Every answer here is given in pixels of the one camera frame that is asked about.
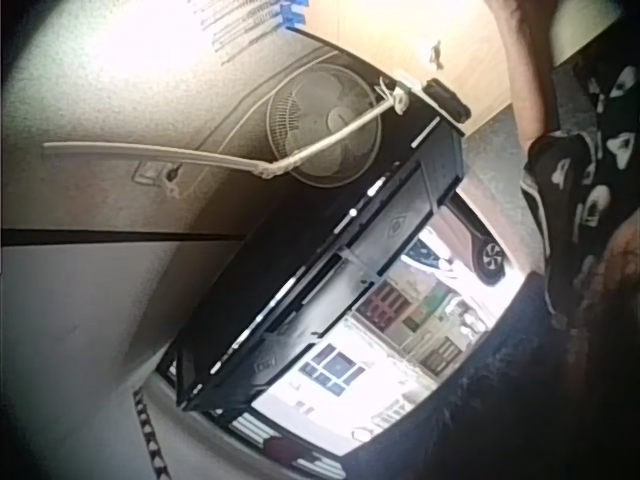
striped object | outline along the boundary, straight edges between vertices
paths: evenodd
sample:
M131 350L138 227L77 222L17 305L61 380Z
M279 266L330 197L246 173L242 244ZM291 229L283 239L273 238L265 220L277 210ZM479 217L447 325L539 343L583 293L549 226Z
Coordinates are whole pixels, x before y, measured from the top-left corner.
M162 456L162 450L160 449L160 443L156 436L156 431L151 424L151 417L147 410L147 404L144 401L142 395L142 389L138 388L133 392L133 402L136 407L136 415L138 415L138 422L140 423L140 430L144 437L144 442L147 446L147 452L149 453L149 459L151 460L151 466L156 474L158 480L171 480L171 474L169 473L169 467Z

fan blade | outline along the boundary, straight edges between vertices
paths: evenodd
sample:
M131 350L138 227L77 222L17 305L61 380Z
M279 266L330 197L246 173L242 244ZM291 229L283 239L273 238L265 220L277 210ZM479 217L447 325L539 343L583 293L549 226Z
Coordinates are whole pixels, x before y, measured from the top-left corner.
M312 143L322 140L331 135L329 125L327 125L327 116L318 114L303 114L298 120L298 130L295 130L296 150L300 150Z
M307 159L298 168L313 177L328 177L333 175L340 169L344 148L341 144L336 143L331 147L315 154Z
M345 139L349 149L356 155L363 155L371 150L378 134L377 127L378 120L374 119L349 135Z
M327 124L331 133L338 132L358 118L355 111L346 106L338 106L329 112ZM366 153L376 140L377 120L371 120L349 135L344 141L356 155Z
M294 97L302 109L303 114L326 115L329 108L336 105L342 92L342 84L333 75L317 72L303 77L295 90Z

window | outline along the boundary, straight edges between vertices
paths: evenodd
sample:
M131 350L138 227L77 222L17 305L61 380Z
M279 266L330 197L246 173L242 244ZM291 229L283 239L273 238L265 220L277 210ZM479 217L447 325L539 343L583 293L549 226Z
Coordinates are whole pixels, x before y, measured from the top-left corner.
M300 367L300 372L339 397L365 368L351 360L333 345L326 345L310 361Z
M391 326L411 302L387 281L383 281L356 311L378 330L384 332Z
M461 353L462 350L449 337L445 337L440 346L431 350L420 363L437 376L444 372Z
M418 307L403 320L403 323L412 332L417 332L431 316L438 311L453 291L444 283L438 282L431 291L422 299Z

person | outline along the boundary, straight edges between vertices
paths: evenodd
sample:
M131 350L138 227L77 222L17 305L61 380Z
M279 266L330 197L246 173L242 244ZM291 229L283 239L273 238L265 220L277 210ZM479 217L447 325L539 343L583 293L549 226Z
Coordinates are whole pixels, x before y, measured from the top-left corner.
M636 478L637 32L576 64L595 110L591 139L562 130L559 121L550 42L557 0L485 3L507 58L527 155L521 189L543 240L546 301L561 347L542 342L526 354L496 352L491 365L465 380L411 478Z

black strip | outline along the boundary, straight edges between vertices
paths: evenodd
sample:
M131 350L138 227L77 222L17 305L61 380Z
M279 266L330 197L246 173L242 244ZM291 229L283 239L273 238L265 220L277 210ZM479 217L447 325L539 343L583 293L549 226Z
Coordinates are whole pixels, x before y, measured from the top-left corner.
M242 242L246 235L185 232L119 232L115 230L2 229L3 247L136 242Z

